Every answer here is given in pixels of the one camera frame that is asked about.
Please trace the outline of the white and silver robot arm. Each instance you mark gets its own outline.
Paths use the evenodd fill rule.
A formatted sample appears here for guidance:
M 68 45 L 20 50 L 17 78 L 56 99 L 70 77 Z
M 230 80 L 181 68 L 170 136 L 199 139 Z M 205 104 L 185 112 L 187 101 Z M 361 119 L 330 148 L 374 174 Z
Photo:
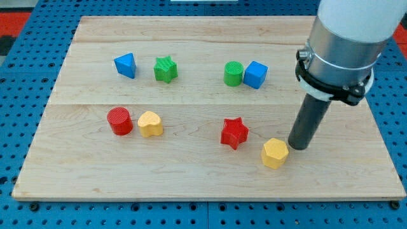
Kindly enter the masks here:
M 373 67 L 406 13 L 406 0 L 321 0 L 296 77 L 322 102 L 355 106 L 373 85 Z

